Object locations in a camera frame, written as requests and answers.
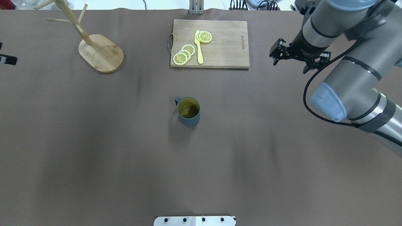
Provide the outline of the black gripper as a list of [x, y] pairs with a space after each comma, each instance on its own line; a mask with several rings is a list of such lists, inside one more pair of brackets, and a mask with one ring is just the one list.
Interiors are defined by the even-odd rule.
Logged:
[[326, 66], [329, 59], [320, 57], [329, 46], [317, 47], [310, 44], [303, 35], [297, 35], [295, 39], [290, 43], [286, 43], [282, 38], [277, 39], [270, 49], [269, 56], [273, 59], [273, 66], [280, 60], [299, 60], [306, 63], [303, 67], [303, 74], [306, 74], [310, 70], [319, 70]]

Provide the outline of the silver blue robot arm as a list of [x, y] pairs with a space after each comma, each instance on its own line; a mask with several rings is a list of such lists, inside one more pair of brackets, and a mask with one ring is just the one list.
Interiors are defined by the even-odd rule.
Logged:
[[311, 114], [382, 137], [401, 156], [401, 107], [376, 84], [401, 67], [401, 8], [395, 0], [304, 1], [300, 32], [291, 43], [278, 39], [270, 49], [280, 60], [317, 69], [303, 92]]

